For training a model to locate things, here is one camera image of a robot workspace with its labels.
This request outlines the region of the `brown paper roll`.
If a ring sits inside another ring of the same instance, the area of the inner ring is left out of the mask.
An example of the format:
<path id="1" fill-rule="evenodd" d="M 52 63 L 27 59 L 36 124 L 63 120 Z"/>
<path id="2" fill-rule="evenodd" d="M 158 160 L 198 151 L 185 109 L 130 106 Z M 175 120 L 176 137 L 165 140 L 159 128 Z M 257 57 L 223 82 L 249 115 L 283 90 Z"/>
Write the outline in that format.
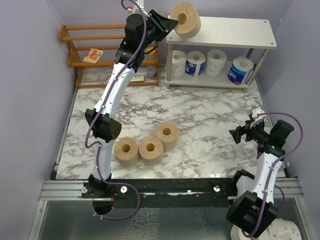
<path id="1" fill-rule="evenodd" d="M 174 6 L 170 11 L 170 19 L 178 21 L 174 31 L 181 38 L 193 38 L 201 29 L 200 16 L 190 2 L 181 2 Z"/>
<path id="2" fill-rule="evenodd" d="M 141 159 L 138 143 L 128 136 L 116 143 L 113 152 L 118 162 L 126 168 L 135 166 Z"/>
<path id="3" fill-rule="evenodd" d="M 144 137 L 138 145 L 138 150 L 142 161 L 147 166 L 156 166 L 163 161 L 163 144 L 154 136 Z"/>
<path id="4" fill-rule="evenodd" d="M 162 142 L 165 152 L 176 147 L 179 134 L 179 128 L 171 122 L 161 122 L 155 127 L 155 137 Z"/>

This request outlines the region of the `pink dotted roll front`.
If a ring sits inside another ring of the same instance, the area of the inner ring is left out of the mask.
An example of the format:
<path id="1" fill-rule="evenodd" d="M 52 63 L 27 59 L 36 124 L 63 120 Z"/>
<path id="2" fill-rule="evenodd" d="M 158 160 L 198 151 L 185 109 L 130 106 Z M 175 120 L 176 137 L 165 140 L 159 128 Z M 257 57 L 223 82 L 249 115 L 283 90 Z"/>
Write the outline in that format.
<path id="1" fill-rule="evenodd" d="M 171 76 L 181 77 L 185 73 L 187 62 L 187 55 L 180 50 L 174 50 L 172 52 L 172 66 L 171 66 Z"/>

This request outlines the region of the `pink dotted roll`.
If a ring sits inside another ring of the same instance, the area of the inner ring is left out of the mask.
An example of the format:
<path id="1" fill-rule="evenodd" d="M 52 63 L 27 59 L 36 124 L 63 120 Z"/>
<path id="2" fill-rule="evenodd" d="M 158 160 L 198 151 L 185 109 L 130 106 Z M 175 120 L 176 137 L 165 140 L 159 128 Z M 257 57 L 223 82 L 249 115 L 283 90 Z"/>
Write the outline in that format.
<path id="1" fill-rule="evenodd" d="M 185 73 L 187 62 L 187 55 L 180 50 L 174 50 L 172 52 L 172 66 L 171 66 L 171 76 L 181 77 Z"/>
<path id="2" fill-rule="evenodd" d="M 217 78 L 225 66 L 227 55 L 219 49 L 212 49 L 207 53 L 204 74 L 209 78 Z"/>

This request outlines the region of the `blue Tempo roll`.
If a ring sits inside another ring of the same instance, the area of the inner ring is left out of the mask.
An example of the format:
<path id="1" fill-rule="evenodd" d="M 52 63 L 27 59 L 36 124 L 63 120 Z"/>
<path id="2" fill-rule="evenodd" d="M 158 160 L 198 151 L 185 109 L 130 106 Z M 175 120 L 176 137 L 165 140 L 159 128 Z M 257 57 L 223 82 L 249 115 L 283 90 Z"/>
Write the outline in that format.
<path id="1" fill-rule="evenodd" d="M 254 63 L 251 60 L 239 56 L 232 61 L 227 77 L 233 84 L 241 85 L 246 82 L 253 68 Z"/>

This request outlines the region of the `pink dotted roll back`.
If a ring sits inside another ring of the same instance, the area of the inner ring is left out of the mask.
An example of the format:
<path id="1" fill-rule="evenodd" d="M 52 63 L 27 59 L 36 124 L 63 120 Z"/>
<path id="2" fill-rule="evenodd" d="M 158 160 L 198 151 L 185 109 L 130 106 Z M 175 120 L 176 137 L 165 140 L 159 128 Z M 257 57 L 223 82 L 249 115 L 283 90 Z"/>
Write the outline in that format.
<path id="1" fill-rule="evenodd" d="M 219 49 L 212 49 L 207 53 L 204 74 L 209 78 L 217 78 L 225 66 L 227 55 Z"/>

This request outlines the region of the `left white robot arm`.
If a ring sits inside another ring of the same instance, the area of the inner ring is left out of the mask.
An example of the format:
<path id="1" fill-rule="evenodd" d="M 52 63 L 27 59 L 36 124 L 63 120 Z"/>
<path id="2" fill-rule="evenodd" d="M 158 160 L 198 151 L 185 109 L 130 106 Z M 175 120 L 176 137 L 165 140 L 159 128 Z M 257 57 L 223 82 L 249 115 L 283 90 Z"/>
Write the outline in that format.
<path id="1" fill-rule="evenodd" d="M 178 24 L 177 20 L 163 17 L 154 10 L 148 16 L 139 13 L 129 15 L 108 84 L 94 108 L 85 111 L 89 124 L 87 134 L 93 135 L 97 145 L 94 169 L 88 183 L 101 198 L 111 190 L 112 149 L 122 130 L 115 116 L 123 93 L 147 55 L 146 48 L 153 42 L 162 41 Z"/>

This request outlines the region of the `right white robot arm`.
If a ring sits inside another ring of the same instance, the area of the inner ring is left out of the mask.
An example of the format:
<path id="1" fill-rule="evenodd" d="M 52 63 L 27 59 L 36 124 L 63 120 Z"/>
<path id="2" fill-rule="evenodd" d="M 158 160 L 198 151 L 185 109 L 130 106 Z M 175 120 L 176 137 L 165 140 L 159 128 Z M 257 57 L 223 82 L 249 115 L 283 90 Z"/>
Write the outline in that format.
<path id="1" fill-rule="evenodd" d="M 278 120 L 269 133 L 265 123 L 247 120 L 229 133 L 236 144 L 245 136 L 247 142 L 257 143 L 257 169 L 255 175 L 239 170 L 230 182 L 229 189 L 236 195 L 230 205 L 226 219 L 239 227 L 247 235 L 258 238 L 276 219 L 279 209 L 274 205 L 274 188 L 278 171 L 285 155 L 283 145 L 294 127 Z"/>

